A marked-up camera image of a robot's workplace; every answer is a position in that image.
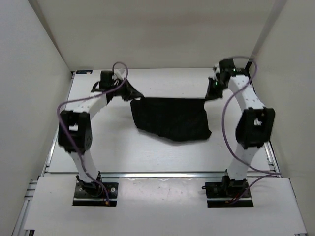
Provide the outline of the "black skirt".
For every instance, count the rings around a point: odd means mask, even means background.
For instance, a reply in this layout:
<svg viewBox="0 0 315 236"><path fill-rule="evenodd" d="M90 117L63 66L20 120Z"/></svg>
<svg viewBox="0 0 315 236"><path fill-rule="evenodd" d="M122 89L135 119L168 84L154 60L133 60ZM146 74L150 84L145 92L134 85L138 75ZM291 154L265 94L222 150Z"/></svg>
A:
<svg viewBox="0 0 315 236"><path fill-rule="evenodd" d="M199 98L142 97L132 100L135 126L142 131L175 142L210 138L205 100Z"/></svg>

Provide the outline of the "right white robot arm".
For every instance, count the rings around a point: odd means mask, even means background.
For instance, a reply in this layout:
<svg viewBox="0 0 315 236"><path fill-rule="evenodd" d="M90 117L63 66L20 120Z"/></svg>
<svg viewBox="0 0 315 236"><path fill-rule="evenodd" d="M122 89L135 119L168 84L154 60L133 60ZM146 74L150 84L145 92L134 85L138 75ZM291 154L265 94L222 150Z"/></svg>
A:
<svg viewBox="0 0 315 236"><path fill-rule="evenodd" d="M242 112L235 129L236 149L232 150L229 144L226 145L234 159L222 178L221 191L231 197L246 187L248 169L260 172L251 163L260 148L270 140L275 110L267 108L259 100L245 69L218 63L213 71L206 98L222 98L223 91L229 89L232 95L228 101L236 99Z"/></svg>

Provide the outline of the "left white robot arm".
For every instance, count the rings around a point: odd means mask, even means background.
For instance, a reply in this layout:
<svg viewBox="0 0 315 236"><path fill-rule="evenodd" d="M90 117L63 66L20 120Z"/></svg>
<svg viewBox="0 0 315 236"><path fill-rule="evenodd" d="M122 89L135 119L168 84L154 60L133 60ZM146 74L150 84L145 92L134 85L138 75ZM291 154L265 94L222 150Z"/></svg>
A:
<svg viewBox="0 0 315 236"><path fill-rule="evenodd" d="M128 69L103 70L88 97L65 102L79 103L72 110L58 110L58 144L72 158L82 189L93 197L101 195L104 187L90 152L93 141L91 121L114 97L121 97L127 102L143 96L127 77Z"/></svg>

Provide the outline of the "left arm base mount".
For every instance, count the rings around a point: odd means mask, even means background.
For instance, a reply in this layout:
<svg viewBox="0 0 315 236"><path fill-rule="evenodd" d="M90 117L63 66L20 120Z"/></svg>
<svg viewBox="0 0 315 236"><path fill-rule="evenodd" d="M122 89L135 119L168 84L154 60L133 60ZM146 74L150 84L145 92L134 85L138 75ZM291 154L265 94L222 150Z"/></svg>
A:
<svg viewBox="0 0 315 236"><path fill-rule="evenodd" d="M86 207L115 207L117 205L119 183L103 182L108 195L103 188L94 182L83 182L79 176L76 176L73 206Z"/></svg>

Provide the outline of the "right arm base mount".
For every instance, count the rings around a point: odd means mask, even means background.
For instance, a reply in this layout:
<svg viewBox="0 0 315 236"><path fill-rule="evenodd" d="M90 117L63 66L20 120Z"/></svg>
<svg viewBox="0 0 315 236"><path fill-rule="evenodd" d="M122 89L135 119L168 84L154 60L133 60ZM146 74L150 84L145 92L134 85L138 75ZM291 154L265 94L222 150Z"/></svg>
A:
<svg viewBox="0 0 315 236"><path fill-rule="evenodd" d="M247 208L254 207L250 190L244 193L248 186L244 179L236 184L206 182L201 189L206 192L207 208Z"/></svg>

